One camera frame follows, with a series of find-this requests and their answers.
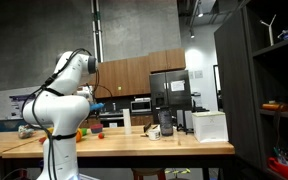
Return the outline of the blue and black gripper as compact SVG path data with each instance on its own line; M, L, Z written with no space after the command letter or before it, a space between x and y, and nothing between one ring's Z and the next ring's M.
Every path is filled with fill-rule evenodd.
M105 104L103 103L93 103L93 104L90 104L90 107L89 107L89 110L90 111L96 111L98 109L101 109L104 107Z

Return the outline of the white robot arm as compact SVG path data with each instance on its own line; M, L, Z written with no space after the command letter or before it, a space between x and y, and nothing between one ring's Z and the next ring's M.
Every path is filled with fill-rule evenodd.
M89 115L90 103L74 92L88 82L97 65L96 58L83 48L62 53L40 93L24 106L24 120L48 135L43 143L43 170L37 180L80 179L76 134Z

